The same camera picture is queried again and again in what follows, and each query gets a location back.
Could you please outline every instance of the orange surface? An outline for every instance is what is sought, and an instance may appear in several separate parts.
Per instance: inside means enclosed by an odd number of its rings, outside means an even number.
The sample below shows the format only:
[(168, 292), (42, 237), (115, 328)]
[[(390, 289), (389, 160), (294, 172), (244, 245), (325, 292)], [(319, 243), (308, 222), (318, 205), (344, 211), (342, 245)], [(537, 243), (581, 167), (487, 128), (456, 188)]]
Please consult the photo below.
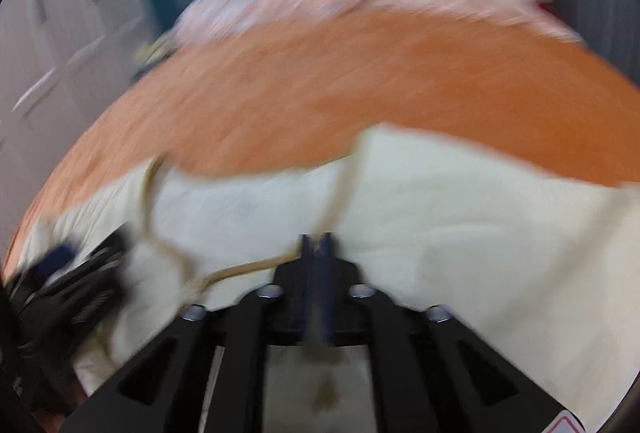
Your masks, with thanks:
[(566, 177), (640, 180), (640, 96), (578, 45), (409, 12), (278, 22), (181, 51), (123, 95), (31, 204), (59, 215), (151, 155), (232, 175), (312, 166), (390, 121), (472, 139)]

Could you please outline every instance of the tan rope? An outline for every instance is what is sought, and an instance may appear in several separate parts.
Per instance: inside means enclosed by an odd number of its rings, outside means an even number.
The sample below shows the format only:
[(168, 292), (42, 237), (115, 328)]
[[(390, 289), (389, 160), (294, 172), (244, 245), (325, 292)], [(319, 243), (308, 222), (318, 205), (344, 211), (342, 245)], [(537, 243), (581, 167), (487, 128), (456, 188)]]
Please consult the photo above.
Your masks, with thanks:
[[(355, 190), (356, 182), (358, 180), (358, 174), (360, 172), (360, 155), (360, 153), (354, 153), (344, 159), (344, 168), (338, 176), (334, 196), (332, 196), (327, 210), (320, 219), (316, 232), (312, 234), (313, 238), (319, 238), (323, 233), (332, 232), (335, 225), (337, 225), (340, 216), (345, 211), (349, 201), (351, 200), (351, 196), (353, 195), (353, 191)], [(145, 239), (147, 243), (151, 244), (151, 246), (155, 247), (161, 253), (172, 259), (182, 274), (183, 284), (186, 284), (194, 278), (196, 260), (189, 254), (178, 249), (169, 241), (159, 238), (151, 226), (151, 211), (154, 203), (153, 195), (156, 192), (156, 178), (165, 162), (166, 156), (159, 156), (154, 159), (146, 171), (145, 178), (143, 180), (141, 199), (142, 238)], [(283, 263), (296, 259), (299, 256), (299, 252), (299, 247), (296, 245), (292, 249), (289, 249), (278, 256), (218, 270), (205, 276), (198, 283), (196, 294), (198, 297), (201, 297), (209, 288), (224, 279), (258, 272), (260, 270), (273, 269), (278, 265), (282, 265)]]

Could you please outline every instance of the bed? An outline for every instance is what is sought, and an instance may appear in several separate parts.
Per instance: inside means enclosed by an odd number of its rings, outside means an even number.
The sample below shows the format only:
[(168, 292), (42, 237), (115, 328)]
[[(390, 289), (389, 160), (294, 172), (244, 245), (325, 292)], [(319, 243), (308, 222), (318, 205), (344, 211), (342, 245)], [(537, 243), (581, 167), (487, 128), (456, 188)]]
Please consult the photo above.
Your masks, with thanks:
[(633, 84), (533, 0), (296, 0), (283, 15), (291, 1), (191, 2), (175, 55), (49, 177), (5, 273), (38, 219), (150, 156), (206, 177), (310, 168), (380, 122), (481, 143), (561, 177), (640, 180)]

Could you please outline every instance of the metal screw head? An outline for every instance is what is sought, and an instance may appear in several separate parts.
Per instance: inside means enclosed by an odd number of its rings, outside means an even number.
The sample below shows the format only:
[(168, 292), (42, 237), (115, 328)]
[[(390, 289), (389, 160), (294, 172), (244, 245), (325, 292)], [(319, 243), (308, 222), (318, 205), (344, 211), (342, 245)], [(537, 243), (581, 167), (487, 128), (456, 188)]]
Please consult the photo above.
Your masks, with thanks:
[(443, 321), (449, 321), (453, 315), (449, 312), (449, 309), (444, 305), (435, 305), (427, 308), (427, 318), (435, 323), (442, 323)]
[(187, 321), (202, 321), (207, 315), (207, 309), (201, 305), (191, 305), (180, 316)]
[(376, 289), (374, 289), (371, 285), (366, 285), (366, 283), (351, 285), (349, 287), (349, 295), (352, 298), (370, 298), (375, 293)]
[(258, 289), (258, 297), (275, 299), (282, 296), (282, 287), (279, 285), (264, 285)]

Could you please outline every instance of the orange blanket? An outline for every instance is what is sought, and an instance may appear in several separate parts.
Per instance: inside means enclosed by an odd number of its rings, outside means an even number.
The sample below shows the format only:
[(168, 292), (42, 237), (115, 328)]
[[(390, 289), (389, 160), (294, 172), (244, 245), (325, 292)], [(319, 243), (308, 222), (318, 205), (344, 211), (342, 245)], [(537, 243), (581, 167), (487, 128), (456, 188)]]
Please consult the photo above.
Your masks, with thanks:
[(114, 103), (34, 199), (8, 271), (38, 217), (153, 154), (207, 175), (312, 166), (382, 121), (476, 140), (567, 177), (640, 180), (640, 96), (578, 45), (425, 13), (278, 22), (182, 50)]

